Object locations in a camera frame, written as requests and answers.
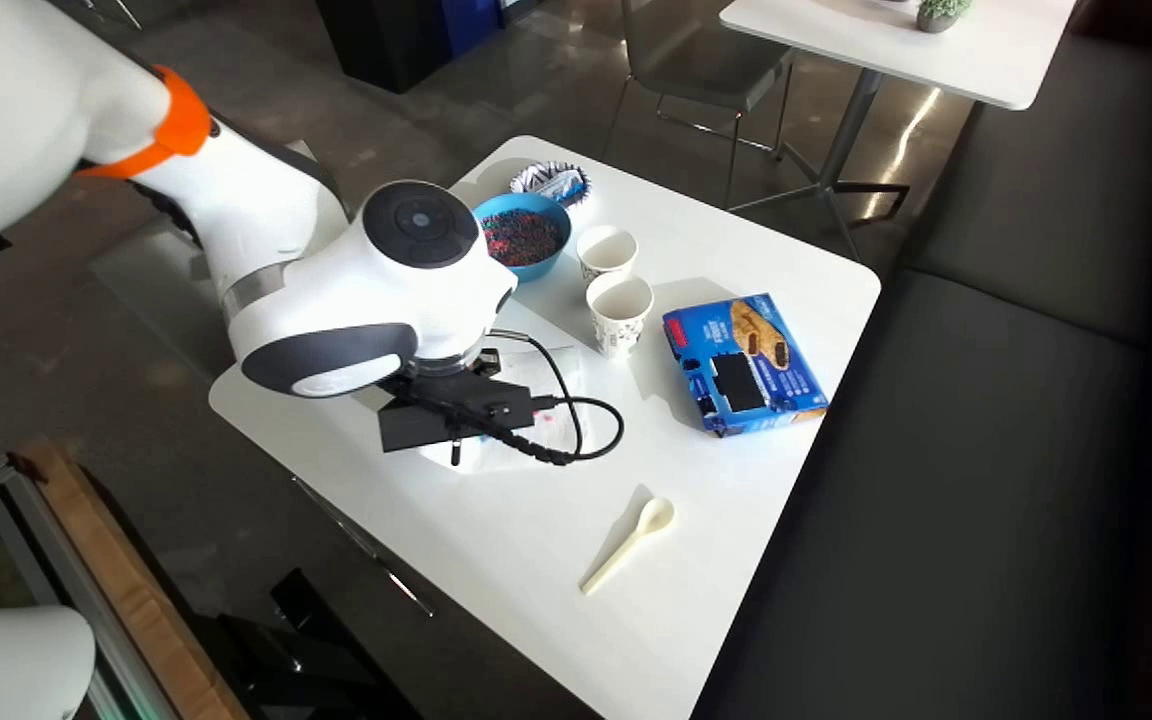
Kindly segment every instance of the blue cardboard box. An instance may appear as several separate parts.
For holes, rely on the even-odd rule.
[[[768,291],[663,311],[663,335],[715,436],[827,409]]]

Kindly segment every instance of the white cup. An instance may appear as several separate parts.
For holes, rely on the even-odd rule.
[[[577,250],[582,250],[582,270],[589,275],[628,271],[633,260],[641,258],[641,245],[616,223],[595,223],[582,231]]]
[[[583,288],[599,353],[616,358],[641,345],[657,291],[645,275],[613,271]]]

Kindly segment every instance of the table leg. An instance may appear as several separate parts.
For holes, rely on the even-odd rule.
[[[816,198],[816,201],[827,208],[827,222],[833,222],[837,235],[839,235],[839,239],[848,245],[848,251],[855,258],[855,250],[853,250],[853,222],[843,218],[839,198],[853,198],[853,193],[865,193],[865,198],[873,198],[873,193],[895,198],[895,204],[892,204],[889,218],[895,218],[895,208],[902,208],[903,198],[908,198],[908,185],[843,185],[843,180],[839,180],[843,169],[848,169],[848,158],[853,158],[853,149],[855,149],[855,136],[860,136],[865,122],[868,122],[868,109],[873,109],[873,101],[875,101],[875,93],[881,93],[881,84],[883,84],[881,71],[868,71],[868,67],[865,67],[865,71],[855,76],[855,89],[853,89],[853,97],[848,97],[843,122],[839,122],[839,129],[833,132],[827,158],[824,158],[824,165],[821,165],[821,171],[816,171],[816,180],[813,180],[808,189],[791,189],[791,193],[771,193],[771,198],[759,198],[759,201],[745,201],[745,204],[734,204],[734,213],[748,213],[748,208],[777,204],[777,201]]]

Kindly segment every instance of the wooden plank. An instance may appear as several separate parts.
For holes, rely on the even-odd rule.
[[[199,648],[170,592],[156,584],[121,522],[106,508],[89,474],[56,446],[35,439],[17,453],[32,467],[42,495],[89,566],[106,600],[118,608],[146,663],[185,720],[242,720],[244,706],[232,696],[211,658]]]

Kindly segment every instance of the black couch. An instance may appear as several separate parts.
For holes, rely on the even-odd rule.
[[[975,109],[702,717],[1152,717],[1152,52]]]

